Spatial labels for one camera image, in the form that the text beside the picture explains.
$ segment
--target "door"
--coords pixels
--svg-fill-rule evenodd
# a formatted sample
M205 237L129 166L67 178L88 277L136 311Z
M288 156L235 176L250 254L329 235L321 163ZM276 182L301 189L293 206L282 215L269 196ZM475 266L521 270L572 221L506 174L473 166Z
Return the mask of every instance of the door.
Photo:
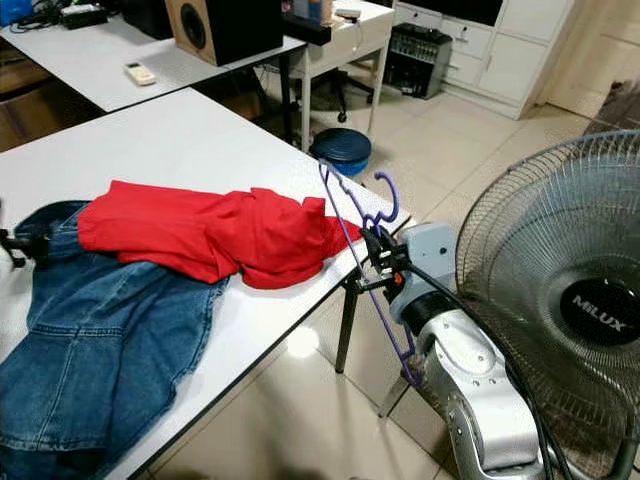
M568 6L567 0L509 0L500 30L550 42Z
M595 117L614 82L640 78L640 2L585 1L554 76L548 102Z
M545 52L536 43L497 34L478 87L520 103L537 78Z

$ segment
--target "red cloth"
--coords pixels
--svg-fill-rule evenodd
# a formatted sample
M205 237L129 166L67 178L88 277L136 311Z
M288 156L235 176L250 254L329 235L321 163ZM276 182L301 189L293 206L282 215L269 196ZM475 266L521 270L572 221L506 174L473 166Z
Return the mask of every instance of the red cloth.
M262 188L218 195L113 181L80 214L78 237L85 250L117 252L123 263L146 260L207 283L242 271L254 288L283 288L347 246L324 204Z

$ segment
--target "fan grille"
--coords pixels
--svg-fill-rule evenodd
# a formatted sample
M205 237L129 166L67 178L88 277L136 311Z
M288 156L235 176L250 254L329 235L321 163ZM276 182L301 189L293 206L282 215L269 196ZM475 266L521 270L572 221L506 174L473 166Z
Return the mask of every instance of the fan grille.
M603 345L560 314L562 292L592 278L640 292L640 132L583 137L516 164L478 199L458 240L459 293L565 445L580 438L570 451L640 439L640 340Z

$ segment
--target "stool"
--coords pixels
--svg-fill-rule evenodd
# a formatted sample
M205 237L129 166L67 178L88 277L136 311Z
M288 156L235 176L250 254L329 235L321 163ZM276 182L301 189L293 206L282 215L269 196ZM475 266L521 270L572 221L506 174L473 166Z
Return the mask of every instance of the stool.
M316 135L310 152L331 163L343 175L353 176L367 168L371 142L356 130L329 128Z

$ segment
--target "black cable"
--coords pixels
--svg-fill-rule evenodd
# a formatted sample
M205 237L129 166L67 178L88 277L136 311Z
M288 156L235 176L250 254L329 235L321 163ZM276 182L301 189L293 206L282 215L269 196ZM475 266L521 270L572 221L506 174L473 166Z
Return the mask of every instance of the black cable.
M433 288L435 288L438 292L440 292L445 297L447 297L447 299L449 299L453 304L455 304L458 308L460 308L460 310L462 310L465 314L467 314L469 318L472 319L478 325L478 327L480 327L480 329L487 336L489 336L489 338L491 338L491 340L500 349L502 354L505 356L505 359L507 360L506 362L507 374L511 378L512 382L515 383L515 387L519 390L519 393L522 395L525 402L527 403L527 406L531 410L531 415L533 416L533 420L536 424L536 429L538 430L538 442L540 446L540 453L542 454L542 463L545 468L545 475L547 475L547 478L549 479L554 478L553 470L551 468L549 451L547 449L547 442L548 442L548 444L551 446L551 449L556 455L556 459L558 461L560 471L563 477L565 478L565 480L571 480L573 476L571 475L571 471L569 470L569 465L567 464L567 459L564 455L564 452L562 451L562 448L560 448L557 440L555 439L555 436L551 432L551 429L549 428L544 417L540 413L540 408L538 407L535 401L531 388L529 387L527 382L524 381L524 378L520 374L520 372L517 371L517 368L515 367L515 362L511 358L508 349L504 348L504 346L501 345L502 342L499 339L493 338L494 336L491 333L491 329L488 328L484 320L478 317L478 315L476 315L475 312L473 312L462 300L460 300L456 295L454 295L447 287L441 284L438 280L433 278L428 273L424 272L422 269L416 267L411 262L407 262L407 265L405 265L404 270L408 270L412 273L415 273L418 277L420 277L422 280L424 280L425 282L430 284Z

